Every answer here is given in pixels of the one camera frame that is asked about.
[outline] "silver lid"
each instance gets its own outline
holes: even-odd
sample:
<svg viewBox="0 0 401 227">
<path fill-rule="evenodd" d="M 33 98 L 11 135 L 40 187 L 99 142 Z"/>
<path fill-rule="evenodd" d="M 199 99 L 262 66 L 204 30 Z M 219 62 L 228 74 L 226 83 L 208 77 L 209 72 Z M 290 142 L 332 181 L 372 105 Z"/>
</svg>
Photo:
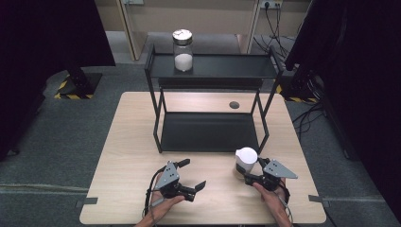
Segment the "silver lid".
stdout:
<svg viewBox="0 0 401 227">
<path fill-rule="evenodd" d="M 192 33 L 185 29 L 176 30 L 173 32 L 173 40 L 177 45 L 192 44 Z"/>
</svg>

